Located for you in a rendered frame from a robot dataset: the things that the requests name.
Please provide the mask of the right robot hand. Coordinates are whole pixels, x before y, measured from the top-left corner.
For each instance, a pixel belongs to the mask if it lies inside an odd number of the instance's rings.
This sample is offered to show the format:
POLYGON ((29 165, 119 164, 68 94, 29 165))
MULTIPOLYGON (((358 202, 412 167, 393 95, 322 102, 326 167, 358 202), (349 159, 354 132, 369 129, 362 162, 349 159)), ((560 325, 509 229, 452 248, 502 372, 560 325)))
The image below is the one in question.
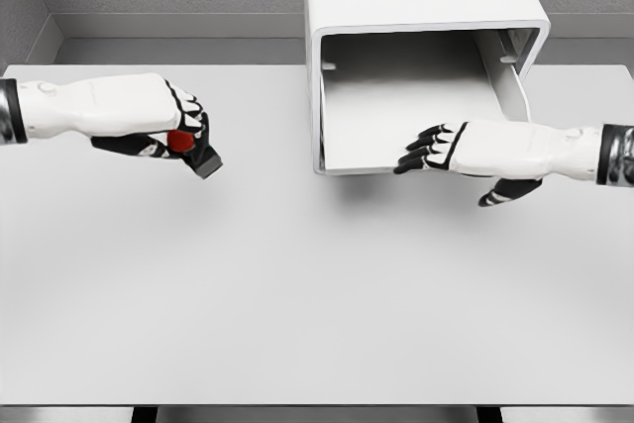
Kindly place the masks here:
POLYGON ((479 201, 482 208, 517 200, 553 172, 552 128, 525 122, 469 121, 424 130, 406 147, 393 172, 440 170, 497 182, 479 201))

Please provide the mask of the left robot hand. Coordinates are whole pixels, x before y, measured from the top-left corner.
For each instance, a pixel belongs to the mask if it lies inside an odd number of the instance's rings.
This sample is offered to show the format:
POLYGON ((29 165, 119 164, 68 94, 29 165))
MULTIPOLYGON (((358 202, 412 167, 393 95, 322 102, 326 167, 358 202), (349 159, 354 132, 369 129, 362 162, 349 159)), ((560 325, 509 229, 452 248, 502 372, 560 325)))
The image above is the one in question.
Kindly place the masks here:
POLYGON ((209 131, 198 99, 156 73, 97 77, 75 86, 80 108, 73 129, 97 149, 182 160, 168 148, 167 133, 209 131))

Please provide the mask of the load switch with red knob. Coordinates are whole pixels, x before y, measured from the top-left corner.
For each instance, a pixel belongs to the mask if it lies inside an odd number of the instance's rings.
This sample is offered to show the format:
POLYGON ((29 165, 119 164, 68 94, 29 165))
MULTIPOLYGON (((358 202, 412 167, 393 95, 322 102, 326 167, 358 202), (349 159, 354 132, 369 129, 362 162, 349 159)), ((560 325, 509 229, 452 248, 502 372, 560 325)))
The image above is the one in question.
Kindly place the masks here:
POLYGON ((223 165, 221 157, 209 144, 207 129, 199 136, 177 130, 169 131, 167 146, 202 179, 208 178, 223 165))

